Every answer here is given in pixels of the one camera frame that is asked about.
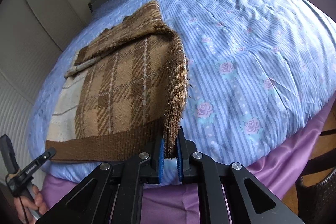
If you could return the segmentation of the person's left hand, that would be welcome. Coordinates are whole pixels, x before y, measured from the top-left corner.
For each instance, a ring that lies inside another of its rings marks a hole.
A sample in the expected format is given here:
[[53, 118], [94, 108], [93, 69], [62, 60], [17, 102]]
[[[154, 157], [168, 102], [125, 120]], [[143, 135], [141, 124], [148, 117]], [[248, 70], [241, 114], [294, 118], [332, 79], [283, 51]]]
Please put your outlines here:
[[18, 218], [22, 223], [34, 224], [37, 221], [31, 214], [31, 210], [38, 210], [42, 215], [49, 210], [49, 207], [43, 200], [43, 195], [39, 188], [36, 185], [33, 185], [32, 191], [35, 195], [34, 201], [31, 201], [25, 196], [14, 197], [14, 205], [18, 213]]

